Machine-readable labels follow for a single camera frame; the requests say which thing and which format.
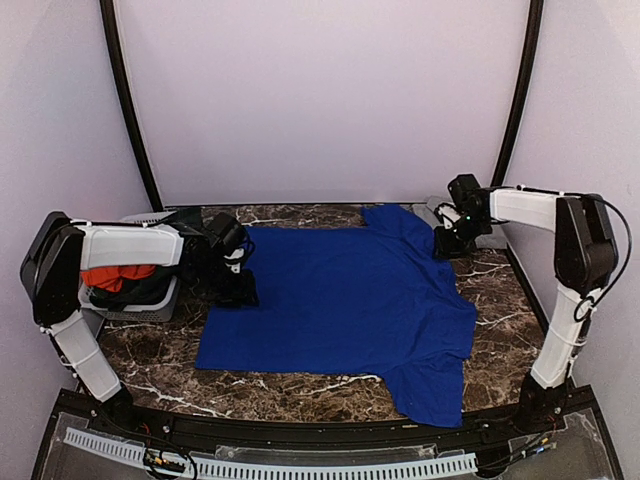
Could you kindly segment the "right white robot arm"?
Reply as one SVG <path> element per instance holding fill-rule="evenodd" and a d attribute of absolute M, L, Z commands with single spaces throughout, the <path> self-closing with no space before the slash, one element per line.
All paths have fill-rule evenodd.
<path fill-rule="evenodd" d="M 609 215 L 619 210 L 596 194 L 532 187 L 483 187 L 472 174 L 448 185 L 450 201 L 435 216 L 434 255 L 459 258 L 495 225 L 517 223 L 554 236 L 556 301 L 547 334 L 529 376 L 541 390 L 566 382 L 586 343 L 591 317 L 622 276 L 630 258 L 621 256 Z"/>

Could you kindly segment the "grey button shirt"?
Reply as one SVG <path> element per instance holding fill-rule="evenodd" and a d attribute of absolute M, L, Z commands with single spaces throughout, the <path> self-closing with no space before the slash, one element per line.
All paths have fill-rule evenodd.
<path fill-rule="evenodd" d="M 453 201 L 445 197 L 429 196 L 422 202 L 411 203 L 409 210 L 435 229 L 441 224 L 435 215 L 435 209 L 441 203 L 452 204 Z M 478 236 L 475 243 L 479 249 L 506 250 L 508 247 L 508 240 L 501 226 L 493 226 L 489 234 Z"/>

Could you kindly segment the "blue printed t-shirt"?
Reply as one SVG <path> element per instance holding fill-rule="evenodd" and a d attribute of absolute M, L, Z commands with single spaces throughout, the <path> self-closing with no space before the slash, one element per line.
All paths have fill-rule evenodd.
<path fill-rule="evenodd" d="M 477 313 L 431 227 L 397 205 L 366 208 L 361 227 L 253 227 L 248 266 L 259 303 L 214 308 L 200 370 L 373 374 L 396 410 L 443 428 L 462 423 L 463 364 Z"/>

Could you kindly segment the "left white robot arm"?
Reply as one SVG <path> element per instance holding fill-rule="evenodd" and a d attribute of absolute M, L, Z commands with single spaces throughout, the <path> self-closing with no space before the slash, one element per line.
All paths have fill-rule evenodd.
<path fill-rule="evenodd" d="M 141 427 L 140 412 L 115 373 L 88 320 L 95 314 L 134 321 L 167 317 L 180 284 L 222 308 L 256 307 L 256 281 L 246 263 L 255 244 L 228 213 L 205 221 L 197 207 L 118 222 L 47 215 L 20 266 L 35 324 L 63 365 L 104 404 L 101 417 L 120 436 Z"/>

